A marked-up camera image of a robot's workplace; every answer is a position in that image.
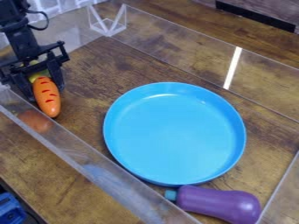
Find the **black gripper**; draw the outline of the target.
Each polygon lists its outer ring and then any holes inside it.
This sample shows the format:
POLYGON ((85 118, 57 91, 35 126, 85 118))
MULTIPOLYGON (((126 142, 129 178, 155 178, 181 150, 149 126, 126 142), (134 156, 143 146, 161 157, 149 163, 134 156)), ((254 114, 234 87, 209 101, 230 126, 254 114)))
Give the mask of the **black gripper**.
POLYGON ((19 88, 26 98, 34 102, 34 87, 26 75, 47 69, 51 79, 62 91, 65 89, 62 65, 70 60, 70 55, 63 41, 39 45, 34 31, 46 30, 49 25, 45 27, 33 26, 27 14, 43 14, 46 20, 50 19, 43 11, 30 10, 30 7, 27 0, 0 0, 0 32, 6 35, 15 54, 11 60, 0 63, 0 74, 6 76, 2 69, 10 67, 7 76, 10 76, 13 84, 19 88), (37 68, 17 68, 21 62, 31 60, 39 61, 37 68))

